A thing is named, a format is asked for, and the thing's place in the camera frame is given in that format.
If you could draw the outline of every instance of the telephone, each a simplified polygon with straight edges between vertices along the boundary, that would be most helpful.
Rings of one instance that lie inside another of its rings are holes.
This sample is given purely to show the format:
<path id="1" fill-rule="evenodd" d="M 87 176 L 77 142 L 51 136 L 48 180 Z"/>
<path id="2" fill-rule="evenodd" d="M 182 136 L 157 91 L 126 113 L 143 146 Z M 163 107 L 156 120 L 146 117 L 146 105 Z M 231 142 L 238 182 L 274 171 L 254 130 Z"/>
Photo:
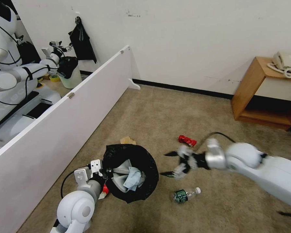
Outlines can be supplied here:
<path id="1" fill-rule="evenodd" d="M 268 63 L 267 66 L 274 71 L 282 73 L 285 78 L 291 78 L 291 55 L 287 55 L 279 51 L 274 55 L 273 63 Z"/>

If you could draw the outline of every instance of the humanoid robot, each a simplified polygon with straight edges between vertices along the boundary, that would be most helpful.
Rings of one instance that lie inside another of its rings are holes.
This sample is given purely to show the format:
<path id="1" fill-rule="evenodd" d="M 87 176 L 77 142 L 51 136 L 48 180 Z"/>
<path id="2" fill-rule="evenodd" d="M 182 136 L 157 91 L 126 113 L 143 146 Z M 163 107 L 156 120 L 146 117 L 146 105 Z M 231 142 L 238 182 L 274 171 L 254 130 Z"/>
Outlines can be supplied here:
<path id="1" fill-rule="evenodd" d="M 0 148 L 61 98 L 37 81 L 46 74 L 57 74 L 60 48 L 52 53 L 42 49 L 46 59 L 22 65 L 15 31 L 14 11 L 0 2 Z"/>

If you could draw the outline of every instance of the scuff mark on wall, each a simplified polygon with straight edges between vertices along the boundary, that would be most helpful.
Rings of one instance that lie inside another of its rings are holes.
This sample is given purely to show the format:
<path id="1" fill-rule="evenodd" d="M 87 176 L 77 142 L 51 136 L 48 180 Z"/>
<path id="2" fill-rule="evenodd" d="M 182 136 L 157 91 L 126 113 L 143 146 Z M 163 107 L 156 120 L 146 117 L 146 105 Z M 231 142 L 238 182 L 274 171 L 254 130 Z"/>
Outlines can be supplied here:
<path id="1" fill-rule="evenodd" d="M 140 17 L 140 14 L 131 13 L 129 10 L 126 11 L 128 17 Z"/>

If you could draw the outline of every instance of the white partition board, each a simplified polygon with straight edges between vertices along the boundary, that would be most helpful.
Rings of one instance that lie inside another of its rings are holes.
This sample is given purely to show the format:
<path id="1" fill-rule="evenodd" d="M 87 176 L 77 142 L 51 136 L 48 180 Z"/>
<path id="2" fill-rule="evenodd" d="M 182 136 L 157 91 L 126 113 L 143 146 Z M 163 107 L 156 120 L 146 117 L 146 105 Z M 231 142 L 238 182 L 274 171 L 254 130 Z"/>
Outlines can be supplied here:
<path id="1" fill-rule="evenodd" d="M 0 149 L 0 232 L 19 229 L 131 85 L 129 46 L 121 51 Z"/>

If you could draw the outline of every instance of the black bag in bucket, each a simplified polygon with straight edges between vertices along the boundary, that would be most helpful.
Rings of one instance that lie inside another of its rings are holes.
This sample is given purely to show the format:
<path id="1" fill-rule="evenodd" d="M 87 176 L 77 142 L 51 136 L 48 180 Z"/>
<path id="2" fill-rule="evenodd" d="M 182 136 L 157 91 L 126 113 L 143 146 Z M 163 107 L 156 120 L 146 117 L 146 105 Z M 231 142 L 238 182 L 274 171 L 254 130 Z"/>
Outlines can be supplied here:
<path id="1" fill-rule="evenodd" d="M 127 159 L 133 167 L 145 173 L 145 181 L 136 191 L 129 190 L 124 193 L 120 191 L 112 181 L 112 174 L 107 178 L 106 186 L 109 191 L 117 198 L 131 203 L 133 201 L 147 199 L 155 190 L 158 183 L 158 170 L 156 163 L 150 153 L 139 145 L 116 144 L 106 146 L 103 156 L 103 169 L 112 170 L 117 168 Z"/>

